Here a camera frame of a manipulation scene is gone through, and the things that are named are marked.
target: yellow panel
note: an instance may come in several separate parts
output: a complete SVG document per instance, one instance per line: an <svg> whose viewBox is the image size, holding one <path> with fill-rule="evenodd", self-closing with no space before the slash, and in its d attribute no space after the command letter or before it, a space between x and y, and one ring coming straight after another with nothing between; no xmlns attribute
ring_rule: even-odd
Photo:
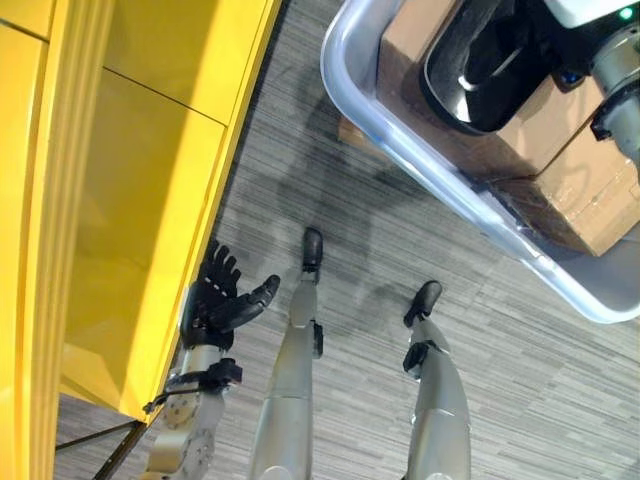
<svg viewBox="0 0 640 480"><path fill-rule="evenodd" d="M2 0L0 19L47 38L53 0Z"/></svg>
<svg viewBox="0 0 640 480"><path fill-rule="evenodd" d="M224 130L103 71L73 266L64 391L144 418L142 406L170 359Z"/></svg>
<svg viewBox="0 0 640 480"><path fill-rule="evenodd" d="M33 118L44 43L0 26L0 477L16 477L25 222L33 170Z"/></svg>
<svg viewBox="0 0 640 480"><path fill-rule="evenodd" d="M119 0L105 66L228 125L266 3Z"/></svg>
<svg viewBox="0 0 640 480"><path fill-rule="evenodd" d="M53 474L77 192L111 6L58 0L48 47L0 27L3 479Z"/></svg>
<svg viewBox="0 0 640 480"><path fill-rule="evenodd" d="M244 125L244 118L247 113L249 101L251 100L251 92L253 91L258 72L260 71L260 65L264 57L264 52L267 48L267 44L269 43L269 37L271 30L273 29L275 19L278 15L280 4L280 0L267 0L265 11L260 19L260 23L258 24L256 41L253 44L251 54L247 61L247 68L244 76L242 77L242 82L240 83L238 99L236 100L231 114L227 135L225 136L224 143L220 150L220 168L216 171L213 178L212 195L209 196L205 207L205 211L210 213L209 216L205 218L205 221L202 222L200 230L198 231L197 238L199 252L198 255L194 256L194 261L199 261L199 259L202 258L202 255L204 255L204 249L207 245L206 239L211 232L211 226L215 220L215 213L224 192L224 184L227 181L227 175L229 173L231 162L233 161L238 137L240 136L240 132Z"/></svg>

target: black object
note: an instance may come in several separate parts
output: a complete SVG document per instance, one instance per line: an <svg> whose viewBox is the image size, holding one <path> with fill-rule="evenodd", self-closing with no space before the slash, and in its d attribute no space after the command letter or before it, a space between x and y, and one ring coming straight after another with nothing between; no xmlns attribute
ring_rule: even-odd
<svg viewBox="0 0 640 480"><path fill-rule="evenodd" d="M207 246L198 277L191 285L180 323L185 348L215 345L229 350L233 330L260 315L278 291L280 278L271 275L253 290L238 297L240 270L236 258L216 240Z"/></svg>
<svg viewBox="0 0 640 480"><path fill-rule="evenodd" d="M324 348L324 333L322 325L313 320L313 358L316 360L322 357Z"/></svg>
<svg viewBox="0 0 640 480"><path fill-rule="evenodd" d="M198 383L197 388L176 389L180 385ZM188 372L172 378L153 401L147 403L142 409L149 415L158 406L162 405L172 395L184 393L206 392L210 394L221 393L230 384L242 383L242 368L236 365L233 358L223 358L218 363L209 365L203 372Z"/></svg>
<svg viewBox="0 0 640 480"><path fill-rule="evenodd" d="M317 272L322 264L322 233L307 227L302 237L302 271Z"/></svg>
<svg viewBox="0 0 640 480"><path fill-rule="evenodd" d="M144 433L147 431L147 428L149 427L144 422L133 420L131 422L123 423L122 425L57 445L56 455L64 451L68 451L69 449L90 445L93 442L119 433L122 430L128 430L127 435L122 439L111 455L109 455L109 458L107 458L98 473L93 477L94 480L108 480L113 476L118 467L122 465L122 462L131 450L133 450L133 448L138 444Z"/></svg>
<svg viewBox="0 0 640 480"><path fill-rule="evenodd" d="M404 324L407 328L413 326L413 321L416 317L420 319L421 316L428 317L431 315L434 305L442 294L442 285L437 280L429 280L426 282L416 296L413 298L409 311L404 316Z"/></svg>
<svg viewBox="0 0 640 480"><path fill-rule="evenodd" d="M93 480L109 480L113 477L116 470L122 465L122 462L125 461L127 455L131 453L131 450L135 448L148 428L149 426L146 423L137 422L127 436L118 444L109 458L107 458L107 461L102 465L102 468L98 470L98 473L94 475Z"/></svg>
<svg viewBox="0 0 640 480"><path fill-rule="evenodd" d="M425 98L471 135L502 128L549 73L526 3L465 0L425 58Z"/></svg>
<svg viewBox="0 0 640 480"><path fill-rule="evenodd" d="M611 132L604 126L607 115L619 105L622 105L631 97L640 97L640 83L631 82L617 90L613 95L600 104L591 121L591 131L596 140L604 140L611 137Z"/></svg>
<svg viewBox="0 0 640 480"><path fill-rule="evenodd" d="M632 18L639 6L633 5ZM464 0L425 56L420 85L438 116L481 135L502 128L542 80L566 92L629 21L618 11L567 29L541 0Z"/></svg>
<svg viewBox="0 0 640 480"><path fill-rule="evenodd" d="M440 347L438 347L433 340L417 342L409 347L409 351L402 362L402 368L404 368L404 371L411 375L415 380L420 378L422 364L427 359L427 354L431 348L438 352L442 352Z"/></svg>

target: plastic bin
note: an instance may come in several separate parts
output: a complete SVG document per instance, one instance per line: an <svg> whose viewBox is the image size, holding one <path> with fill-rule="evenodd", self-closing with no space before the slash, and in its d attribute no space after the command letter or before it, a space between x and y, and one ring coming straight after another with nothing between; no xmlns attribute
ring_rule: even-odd
<svg viewBox="0 0 640 480"><path fill-rule="evenodd" d="M477 225L585 317L616 323L640 316L640 225L602 257L545 241L486 186L462 175L395 117L375 95L380 38L402 0L347 0L327 31L321 55L329 96L355 125L442 202Z"/></svg>

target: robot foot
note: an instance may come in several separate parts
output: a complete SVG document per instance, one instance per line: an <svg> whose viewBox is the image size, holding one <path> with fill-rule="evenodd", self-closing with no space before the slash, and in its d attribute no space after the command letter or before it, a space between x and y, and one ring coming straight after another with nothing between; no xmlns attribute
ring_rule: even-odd
<svg viewBox="0 0 640 480"><path fill-rule="evenodd" d="M322 263L322 234L307 227L302 238L302 271L319 273Z"/></svg>
<svg viewBox="0 0 640 480"><path fill-rule="evenodd" d="M440 298L440 294L442 294L442 285L437 280L429 280L418 290L418 293L416 293L416 296L413 298L411 308L409 308L409 311L404 316L404 324L407 328L413 326L413 321L416 317L420 315L428 317L431 315L433 306L438 301L438 298Z"/></svg>

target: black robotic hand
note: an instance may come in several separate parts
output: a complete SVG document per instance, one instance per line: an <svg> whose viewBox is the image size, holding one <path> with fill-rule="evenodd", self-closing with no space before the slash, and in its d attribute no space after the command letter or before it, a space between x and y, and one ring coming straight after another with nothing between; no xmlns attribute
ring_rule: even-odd
<svg viewBox="0 0 640 480"><path fill-rule="evenodd" d="M236 258L229 255L226 246L216 240L209 242L198 277L189 288L180 323L185 348L206 344L229 350L233 330L260 315L273 300L280 285L277 275L238 297L241 273L235 265Z"/></svg>

